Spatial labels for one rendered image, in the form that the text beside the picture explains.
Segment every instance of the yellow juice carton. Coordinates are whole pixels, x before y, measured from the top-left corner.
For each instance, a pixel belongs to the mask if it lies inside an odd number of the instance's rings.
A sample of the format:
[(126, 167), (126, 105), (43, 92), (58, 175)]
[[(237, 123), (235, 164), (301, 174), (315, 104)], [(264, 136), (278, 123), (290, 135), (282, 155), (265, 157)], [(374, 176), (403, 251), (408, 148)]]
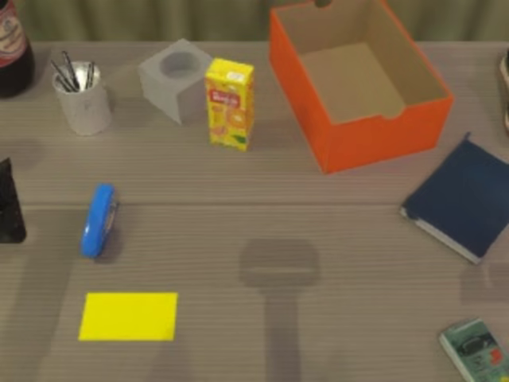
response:
[(254, 122), (253, 74), (248, 64), (216, 58), (205, 74), (211, 143), (246, 151)]

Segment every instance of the brown glass bottle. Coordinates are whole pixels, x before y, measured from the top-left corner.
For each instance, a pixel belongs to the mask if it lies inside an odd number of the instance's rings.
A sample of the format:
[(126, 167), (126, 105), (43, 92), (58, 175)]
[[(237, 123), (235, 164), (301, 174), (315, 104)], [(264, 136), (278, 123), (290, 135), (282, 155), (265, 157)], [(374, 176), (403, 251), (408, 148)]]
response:
[(0, 0), (0, 98), (13, 97), (33, 82), (35, 59), (13, 0)]

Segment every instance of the green curtain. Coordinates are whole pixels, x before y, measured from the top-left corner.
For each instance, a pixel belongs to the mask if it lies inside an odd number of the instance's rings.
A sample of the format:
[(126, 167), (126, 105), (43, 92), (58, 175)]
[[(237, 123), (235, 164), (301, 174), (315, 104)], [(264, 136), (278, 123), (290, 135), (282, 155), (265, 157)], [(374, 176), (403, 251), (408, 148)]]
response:
[[(34, 41), (255, 41), (271, 6), (304, 0), (14, 1)], [(509, 40), (509, 0), (387, 1), (418, 41)]]

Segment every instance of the cup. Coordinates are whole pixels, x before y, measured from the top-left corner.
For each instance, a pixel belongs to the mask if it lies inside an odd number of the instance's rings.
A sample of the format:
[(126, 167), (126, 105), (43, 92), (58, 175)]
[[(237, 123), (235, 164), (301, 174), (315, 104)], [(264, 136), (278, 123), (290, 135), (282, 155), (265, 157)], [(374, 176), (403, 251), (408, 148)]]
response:
[[(97, 66), (95, 66), (92, 84), (86, 89), (89, 66), (90, 63), (85, 61), (72, 62), (76, 79), (80, 83), (79, 92), (66, 91), (57, 79), (59, 77), (57, 73), (52, 79), (56, 96), (69, 126), (81, 136), (97, 134), (111, 124), (110, 103)], [(60, 66), (60, 70), (68, 77), (68, 69), (65, 65)]]

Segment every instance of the table surface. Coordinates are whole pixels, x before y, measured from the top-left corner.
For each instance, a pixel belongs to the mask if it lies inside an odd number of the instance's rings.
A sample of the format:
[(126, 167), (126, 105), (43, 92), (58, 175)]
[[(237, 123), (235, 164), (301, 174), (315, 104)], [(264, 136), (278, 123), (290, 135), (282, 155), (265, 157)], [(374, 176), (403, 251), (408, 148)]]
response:
[[(141, 97), (136, 66), (165, 43), (35, 44), (37, 86), (0, 103), (29, 232), (0, 257), (0, 381), (461, 381), (437, 342), (481, 316), (509, 342), (509, 234), (474, 267), (398, 206), (468, 131), (509, 159), (505, 43), (425, 43), (456, 96), (438, 147), (325, 176), (267, 60), (266, 43), (199, 43), (256, 66), (251, 151), (208, 144)], [(65, 47), (93, 59), (114, 126), (77, 137), (49, 77)], [(99, 262), (79, 254), (99, 181), (122, 203)], [(90, 291), (176, 291), (176, 339), (80, 343)]]

